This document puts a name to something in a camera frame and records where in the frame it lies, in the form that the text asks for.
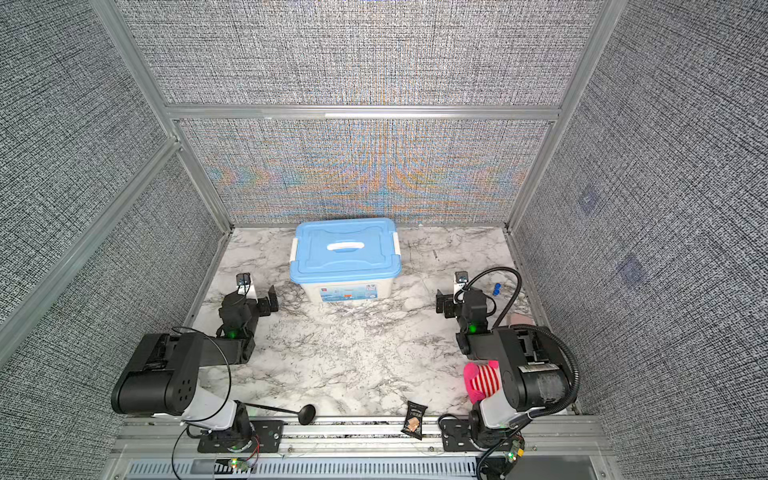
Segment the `white plastic storage bin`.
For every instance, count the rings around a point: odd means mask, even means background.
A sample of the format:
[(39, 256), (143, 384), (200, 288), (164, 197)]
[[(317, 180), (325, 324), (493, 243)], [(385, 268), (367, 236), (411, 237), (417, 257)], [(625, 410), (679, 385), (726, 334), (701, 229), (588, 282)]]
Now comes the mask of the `white plastic storage bin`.
[(394, 279), (298, 284), (313, 303), (375, 300), (391, 295)]

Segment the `blue plastic bin lid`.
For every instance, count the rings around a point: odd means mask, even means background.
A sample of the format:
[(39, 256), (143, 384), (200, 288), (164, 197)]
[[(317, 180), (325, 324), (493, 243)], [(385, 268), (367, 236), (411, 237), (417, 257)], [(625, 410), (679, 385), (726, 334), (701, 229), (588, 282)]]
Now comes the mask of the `blue plastic bin lid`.
[(300, 224), (290, 254), (298, 284), (393, 279), (402, 271), (399, 236), (388, 218)]

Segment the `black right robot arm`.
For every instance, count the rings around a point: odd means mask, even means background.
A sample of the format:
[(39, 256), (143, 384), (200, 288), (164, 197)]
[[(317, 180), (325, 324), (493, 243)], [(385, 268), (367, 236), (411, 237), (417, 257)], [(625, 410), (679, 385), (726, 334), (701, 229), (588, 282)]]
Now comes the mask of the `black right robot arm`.
[[(515, 279), (512, 296), (503, 307), (476, 286), (498, 272)], [(454, 427), (442, 427), (442, 432), (453, 440), (467, 437), (479, 450), (475, 467), (479, 479), (506, 478), (524, 453), (523, 429), (571, 406), (581, 386), (576, 356), (549, 328), (504, 324), (521, 290), (519, 271), (495, 266), (475, 277), (457, 271), (452, 293), (436, 294), (436, 312), (458, 324), (455, 337), (469, 361), (463, 378), (471, 402), (466, 417), (443, 414), (437, 422), (454, 421)]]

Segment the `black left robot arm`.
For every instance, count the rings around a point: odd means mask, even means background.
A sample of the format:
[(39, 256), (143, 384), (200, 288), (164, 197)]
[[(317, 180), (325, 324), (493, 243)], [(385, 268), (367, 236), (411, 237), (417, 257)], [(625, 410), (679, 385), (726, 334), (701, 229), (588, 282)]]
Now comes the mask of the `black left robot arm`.
[(251, 298), (243, 287), (227, 294), (219, 308), (221, 325), (213, 336), (191, 327), (172, 334), (143, 336), (111, 394), (114, 412), (123, 415), (163, 414), (202, 431), (202, 438), (230, 451), (251, 448), (254, 428), (247, 407), (232, 397), (219, 397), (198, 384), (202, 367), (249, 362), (255, 349), (258, 321), (279, 311), (274, 287)]

